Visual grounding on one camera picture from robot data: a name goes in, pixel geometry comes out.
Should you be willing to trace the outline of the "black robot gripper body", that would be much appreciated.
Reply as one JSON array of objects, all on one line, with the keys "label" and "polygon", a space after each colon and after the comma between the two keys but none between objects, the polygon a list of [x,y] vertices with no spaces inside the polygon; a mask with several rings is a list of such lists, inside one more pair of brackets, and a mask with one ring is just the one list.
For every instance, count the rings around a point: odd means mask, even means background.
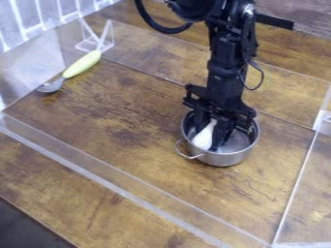
[{"label": "black robot gripper body", "polygon": [[226,117],[235,121],[235,127],[249,128],[257,111],[242,100],[247,71],[246,66],[239,70],[210,71],[207,86],[186,85],[185,105],[193,112],[203,109],[211,118]]}]

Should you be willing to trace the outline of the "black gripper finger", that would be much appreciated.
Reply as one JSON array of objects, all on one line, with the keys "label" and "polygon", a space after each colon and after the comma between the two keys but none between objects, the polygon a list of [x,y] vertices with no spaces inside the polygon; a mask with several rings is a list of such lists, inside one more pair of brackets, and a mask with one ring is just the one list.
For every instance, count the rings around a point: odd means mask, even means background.
[{"label": "black gripper finger", "polygon": [[206,110],[197,108],[194,110],[194,128],[197,133],[199,133],[206,128],[206,126],[210,124],[210,121],[210,113]]},{"label": "black gripper finger", "polygon": [[217,152],[219,148],[227,143],[230,135],[235,128],[235,121],[226,117],[221,117],[217,121],[213,132],[211,150]]}]

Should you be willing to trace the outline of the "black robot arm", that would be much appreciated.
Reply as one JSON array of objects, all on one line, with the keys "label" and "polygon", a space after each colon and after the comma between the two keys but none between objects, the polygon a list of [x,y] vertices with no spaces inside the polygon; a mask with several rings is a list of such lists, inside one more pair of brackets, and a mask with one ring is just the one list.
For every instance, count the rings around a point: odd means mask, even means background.
[{"label": "black robot arm", "polygon": [[209,29],[211,57],[207,84],[186,86],[185,104],[193,108],[195,145],[219,151],[235,130],[250,132],[257,111],[243,100],[249,67],[258,52],[254,0],[168,0],[187,24]]}]

